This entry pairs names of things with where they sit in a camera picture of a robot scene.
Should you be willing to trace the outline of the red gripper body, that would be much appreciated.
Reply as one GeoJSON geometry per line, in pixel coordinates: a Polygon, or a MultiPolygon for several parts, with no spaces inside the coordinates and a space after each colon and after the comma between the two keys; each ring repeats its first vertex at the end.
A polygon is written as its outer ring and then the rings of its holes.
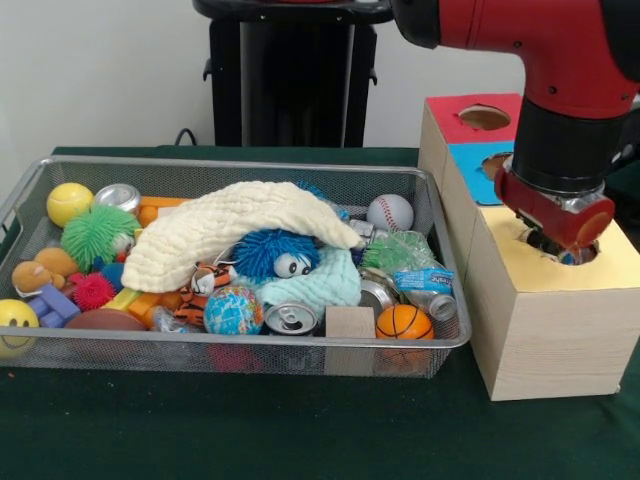
{"type": "Polygon", "coordinates": [[[528,226],[572,252],[593,244],[614,217],[613,201],[600,192],[577,198],[554,197],[533,189],[507,169],[498,170],[494,190],[528,226]]]}

